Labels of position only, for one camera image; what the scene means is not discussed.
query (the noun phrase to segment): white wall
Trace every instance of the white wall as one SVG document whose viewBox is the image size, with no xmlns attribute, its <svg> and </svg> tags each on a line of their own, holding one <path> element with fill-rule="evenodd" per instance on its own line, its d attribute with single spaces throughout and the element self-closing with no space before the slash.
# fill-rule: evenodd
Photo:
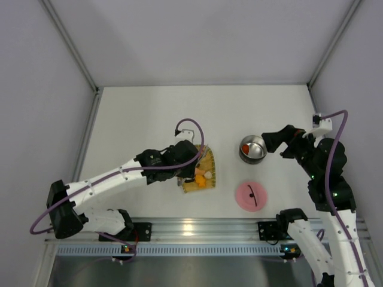
<svg viewBox="0 0 383 287">
<path fill-rule="evenodd" d="M 1 1 L 1 286 L 31 285 L 44 236 L 29 227 L 70 178 L 92 99 L 39 2 Z"/>
<path fill-rule="evenodd" d="M 52 0 L 99 86 L 307 83 L 351 0 Z"/>
<path fill-rule="evenodd" d="M 341 141 L 359 215 L 383 257 L 383 1 L 364 1 L 314 85 L 319 110 L 349 110 Z"/>
</svg>

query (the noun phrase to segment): pink lid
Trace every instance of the pink lid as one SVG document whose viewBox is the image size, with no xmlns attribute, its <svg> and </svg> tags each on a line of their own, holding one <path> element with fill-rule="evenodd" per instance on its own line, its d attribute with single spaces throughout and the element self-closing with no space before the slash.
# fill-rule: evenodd
<svg viewBox="0 0 383 287">
<path fill-rule="evenodd" d="M 266 190 L 263 188 L 263 186 L 258 182 L 247 181 L 237 188 L 235 193 L 235 200 L 242 209 L 254 212 L 262 209 L 265 206 L 268 200 L 268 194 L 266 193 Z"/>
</svg>

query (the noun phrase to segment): gray floor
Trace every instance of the gray floor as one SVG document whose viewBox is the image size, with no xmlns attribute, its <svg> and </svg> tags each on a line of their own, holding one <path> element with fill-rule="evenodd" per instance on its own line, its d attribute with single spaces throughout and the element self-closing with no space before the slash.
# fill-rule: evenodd
<svg viewBox="0 0 383 287">
<path fill-rule="evenodd" d="M 304 259 L 283 264 L 257 257 L 139 257 L 123 266 L 99 261 L 73 276 L 94 259 L 57 257 L 49 286 L 312 286 Z"/>
</svg>

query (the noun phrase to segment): metal pot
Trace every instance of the metal pot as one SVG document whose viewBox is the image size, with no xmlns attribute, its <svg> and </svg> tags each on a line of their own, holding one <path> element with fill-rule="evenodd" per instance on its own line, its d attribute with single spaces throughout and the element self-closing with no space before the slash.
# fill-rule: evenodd
<svg viewBox="0 0 383 287">
<path fill-rule="evenodd" d="M 239 145 L 239 156 L 249 164 L 257 164 L 268 154 L 266 144 L 260 136 L 247 136 Z"/>
</svg>

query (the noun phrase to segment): white tabletop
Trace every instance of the white tabletop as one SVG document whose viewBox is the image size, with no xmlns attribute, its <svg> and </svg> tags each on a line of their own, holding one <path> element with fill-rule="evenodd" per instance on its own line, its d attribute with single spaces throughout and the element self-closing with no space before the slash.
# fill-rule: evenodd
<svg viewBox="0 0 383 287">
<path fill-rule="evenodd" d="M 287 124 L 311 128 L 314 109 L 306 86 L 173 86 L 104 88 L 81 178 L 118 167 L 147 148 L 174 144 L 174 129 L 182 118 L 203 128 L 215 158 L 215 189 L 184 194 L 176 179 L 127 190 L 97 207 L 126 209 L 131 217 L 273 218 L 283 209 L 300 207 L 318 217 L 308 194 L 309 178 L 294 161 L 268 154 L 257 165 L 238 155 L 246 135 L 276 132 Z M 200 143 L 197 128 L 194 143 Z M 261 183 L 268 193 L 257 212 L 242 210 L 235 190 L 244 181 Z"/>
</svg>

